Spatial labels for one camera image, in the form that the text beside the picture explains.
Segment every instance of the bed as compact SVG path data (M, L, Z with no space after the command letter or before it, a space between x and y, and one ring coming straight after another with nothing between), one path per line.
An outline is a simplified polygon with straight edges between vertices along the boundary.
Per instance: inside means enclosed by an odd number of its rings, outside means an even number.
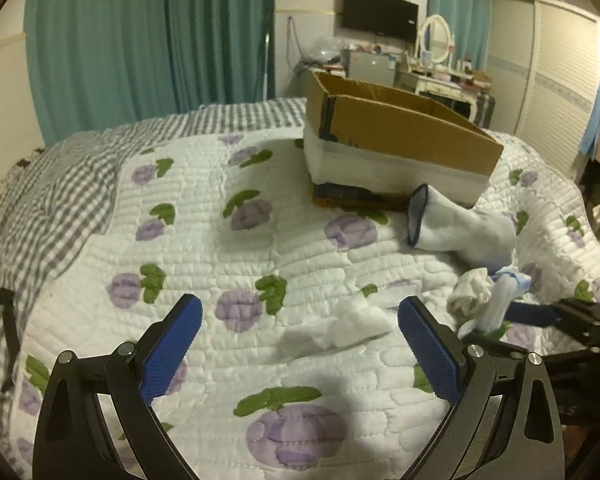
M201 478L403 475L448 405L423 386L399 331L302 358L288 356L285 331L404 284L456 328L446 298L466 268L408 250L399 213L311 205L303 107L210 106L78 134L2 195L0 286L15 292L21 350L11 369L0 317L0 450L18 475L30 477L56 356L137 340L184 292L203 301L203 327L154 409ZM600 301L600 244L578 190L524 142L493 135L505 149L476 207L516 225L527 299ZM515 325L504 337L542 353L576 344ZM275 406L244 401L276 387ZM112 406L103 409L138 474Z

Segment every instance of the screw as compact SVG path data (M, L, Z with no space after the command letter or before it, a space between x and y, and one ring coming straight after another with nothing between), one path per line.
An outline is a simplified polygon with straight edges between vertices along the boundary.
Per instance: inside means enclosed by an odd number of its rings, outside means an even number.
M531 352L531 354L529 354L528 358L529 358L529 362L533 365L539 365L540 363L542 363L542 358L535 352Z
M64 365L64 364L67 364L73 358L74 358L74 353L71 352L71 350L65 350L58 356L58 362L62 363Z
M482 357L484 355L484 350L478 345L469 345L466 350L473 357Z
M118 353L120 355L131 355L131 352L133 352L135 349L136 346L131 341L126 341L118 347Z

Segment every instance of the crumpled sock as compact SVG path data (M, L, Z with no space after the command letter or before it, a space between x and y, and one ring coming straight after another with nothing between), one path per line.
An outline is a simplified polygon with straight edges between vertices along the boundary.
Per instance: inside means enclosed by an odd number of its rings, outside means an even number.
M391 286L367 298L359 293L340 300L334 316L288 327L280 351L291 360L389 333L397 328L395 312L399 303L418 290L417 285Z
M531 277L517 272L512 267L500 269L493 275L495 281L491 289L491 299L480 315L464 323L458 330L458 338L462 339L474 330L483 333L494 332L502 325L507 309L514 298L522 296L529 290Z
M493 280L487 269L472 269L458 279L456 288L448 298L448 310L461 317L472 317L489 303Z
M423 184L411 195L407 218L407 241L415 249L455 251L489 274L512 263L516 230L500 213L467 210Z

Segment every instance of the blue textured pad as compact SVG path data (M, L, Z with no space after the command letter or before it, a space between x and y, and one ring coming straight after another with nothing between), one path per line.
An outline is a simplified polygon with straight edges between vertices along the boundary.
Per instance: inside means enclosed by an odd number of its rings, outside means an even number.
M512 301L507 310L505 319L513 323L520 323L545 328L554 324L560 315L551 307Z
M140 395L151 404L163 396L202 325L202 302L192 296L144 360Z
M398 326L434 393L441 399L455 404L460 397L458 367L436 333L413 306L410 298L400 302Z

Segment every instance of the white mirror frame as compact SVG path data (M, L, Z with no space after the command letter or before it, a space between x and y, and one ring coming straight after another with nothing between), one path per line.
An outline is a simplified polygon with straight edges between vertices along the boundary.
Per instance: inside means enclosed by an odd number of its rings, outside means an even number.
M449 56L449 50L450 47L454 46L454 40L453 35L451 34L451 30L449 29L449 24L439 14L434 14L432 16L427 17L427 19L424 20L424 23L420 26L420 30L418 31L418 39L416 43L416 55L418 56L418 58L420 57L420 52L424 49L424 41L427 29L431 25L439 25L446 33L446 49L444 55L432 57L431 59L434 64L440 64Z

